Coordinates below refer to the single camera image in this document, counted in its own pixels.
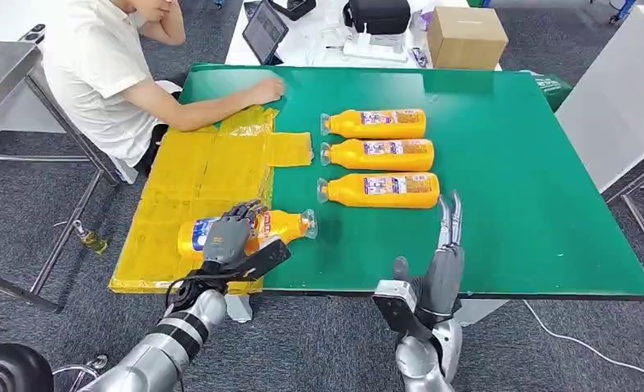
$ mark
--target humanoid robot arm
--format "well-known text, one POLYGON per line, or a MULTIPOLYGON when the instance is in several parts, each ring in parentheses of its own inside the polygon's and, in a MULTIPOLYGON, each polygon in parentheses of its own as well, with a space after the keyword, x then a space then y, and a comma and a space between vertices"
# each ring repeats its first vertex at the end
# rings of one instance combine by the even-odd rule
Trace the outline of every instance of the humanoid robot arm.
POLYGON ((451 392, 461 351, 461 326, 453 319, 464 269, 460 246, 462 207, 442 196, 439 240, 427 274, 410 279, 408 262, 394 260, 393 280, 381 280, 372 296, 389 327, 401 334, 396 364, 409 392, 451 392))
POLYGON ((250 256, 244 247, 252 223, 264 210, 258 200, 241 203, 214 225, 204 245, 202 267, 182 282, 163 319, 113 367, 82 391, 170 392, 226 314, 229 281, 255 280, 291 256, 278 237, 250 256))

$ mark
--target bottle cap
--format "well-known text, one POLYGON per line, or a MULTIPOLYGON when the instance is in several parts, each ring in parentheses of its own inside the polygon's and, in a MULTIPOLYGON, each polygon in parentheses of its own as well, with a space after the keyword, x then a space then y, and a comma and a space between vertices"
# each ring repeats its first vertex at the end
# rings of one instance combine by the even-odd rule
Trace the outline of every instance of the bottle cap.
POLYGON ((319 120, 320 132, 324 136, 328 135, 331 131, 331 117, 326 113, 322 113, 322 116, 319 120))
POLYGON ((303 232, 304 236, 310 239, 315 239, 318 234, 317 218, 314 217, 314 210, 304 210, 300 214, 300 220, 305 225, 303 232))
POLYGON ((79 235, 83 235, 86 232, 82 227, 82 222, 79 219, 72 222, 72 226, 74 226, 74 228, 77 230, 77 234, 79 235))
POLYGON ((319 159, 322 161, 322 166, 326 166, 329 163, 331 163, 331 158, 329 158, 329 150, 331 149, 331 146, 324 142, 322 143, 322 147, 320 148, 319 152, 319 159))
POLYGON ((317 200, 320 203, 329 201, 329 183, 323 178, 317 180, 317 200))

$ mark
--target cable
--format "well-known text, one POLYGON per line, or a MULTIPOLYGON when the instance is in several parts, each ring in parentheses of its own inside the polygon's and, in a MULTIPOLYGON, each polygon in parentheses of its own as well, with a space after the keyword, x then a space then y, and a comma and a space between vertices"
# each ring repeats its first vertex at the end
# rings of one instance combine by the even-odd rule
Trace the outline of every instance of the cable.
POLYGON ((168 285, 168 289, 166 290, 166 298, 165 298, 165 306, 166 309, 168 308, 168 299, 170 298, 170 293, 172 291, 172 288, 179 282, 184 282, 186 280, 195 280, 195 279, 227 279, 227 278, 233 278, 237 276, 238 273, 232 273, 232 274, 222 274, 222 275, 191 275, 191 276, 185 276, 184 278, 179 278, 177 280, 172 281, 171 284, 168 285))
POLYGON ((566 341, 573 341, 573 342, 578 343, 578 344, 582 345, 583 347, 586 347, 587 349, 591 350, 594 354, 596 354, 596 355, 598 355, 599 357, 601 357, 601 358, 605 359, 605 360, 606 360, 607 362, 609 362, 609 363, 613 363, 613 364, 615 364, 615 365, 619 365, 619 366, 622 366, 622 367, 625 367, 625 368, 630 368, 630 369, 633 369, 633 370, 638 370, 639 372, 644 373, 644 369, 642 369, 642 368, 640 368, 640 367, 636 367, 636 366, 630 365, 630 364, 628 364, 628 363, 624 363, 624 362, 620 362, 620 361, 615 361, 614 359, 609 359, 609 358, 607 358, 605 355, 601 354, 601 353, 600 353, 600 351, 598 351, 598 350, 594 349, 593 347, 591 347, 591 346, 590 346, 590 345, 588 345, 587 343, 584 343, 584 342, 580 341, 579 339, 575 339, 575 338, 570 337, 570 336, 559 335, 559 334, 557 334, 557 333, 555 333, 555 332, 550 331, 547 327, 545 327, 545 324, 543 324, 543 322, 542 322, 542 321, 540 321, 540 317, 538 317, 538 314, 535 312, 535 310, 533 310, 533 308, 532 308, 532 307, 531 307, 531 305, 528 303, 528 301, 523 300, 523 303, 524 303, 524 304, 526 304, 526 307, 528 308, 528 310, 530 310, 530 311, 531 311, 531 313, 533 314, 533 317, 535 317, 535 319, 536 319, 536 320, 538 320, 538 324, 540 324, 540 326, 541 326, 541 327, 542 327, 542 328, 543 328, 543 329, 544 329, 544 330, 545 330, 545 331, 546 331, 550 336, 556 337, 556 338, 558 338, 558 339, 564 339, 564 340, 566 340, 566 341))

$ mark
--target bottle label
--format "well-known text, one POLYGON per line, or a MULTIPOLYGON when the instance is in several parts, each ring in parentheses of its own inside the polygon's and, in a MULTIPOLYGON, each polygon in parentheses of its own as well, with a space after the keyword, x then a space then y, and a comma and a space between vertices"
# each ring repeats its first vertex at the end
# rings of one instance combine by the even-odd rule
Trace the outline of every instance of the bottle label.
POLYGON ((264 211, 261 214, 261 224, 262 227, 259 237, 268 238, 271 234, 271 214, 268 211, 264 211))
POLYGON ((363 125, 418 123, 417 110, 367 110, 360 112, 363 125))
POLYGON ((204 244, 207 243, 207 235, 213 226, 213 223, 219 218, 204 218, 194 222, 192 229, 192 249, 201 252, 204 249, 204 244))
POLYGON ((363 146, 365 155, 425 154, 427 144, 422 140, 369 140, 363 146))
POLYGON ((424 194, 432 191, 429 177, 410 176, 365 177, 365 194, 424 194))

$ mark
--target man's arm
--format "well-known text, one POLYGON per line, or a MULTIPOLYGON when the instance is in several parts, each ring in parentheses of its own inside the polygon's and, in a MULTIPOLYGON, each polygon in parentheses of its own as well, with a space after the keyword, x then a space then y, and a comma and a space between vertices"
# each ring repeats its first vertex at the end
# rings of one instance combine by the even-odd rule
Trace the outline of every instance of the man's arm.
POLYGON ((135 106, 171 127, 180 131, 192 131, 217 123, 247 106, 279 100, 283 95, 283 82, 278 78, 266 78, 253 87, 229 96, 186 105, 182 105, 150 79, 127 88, 121 94, 135 106))
POLYGON ((182 10, 178 0, 166 0, 161 6, 165 12, 158 22, 146 22, 139 28, 139 33, 167 45, 182 45, 186 39, 182 10))

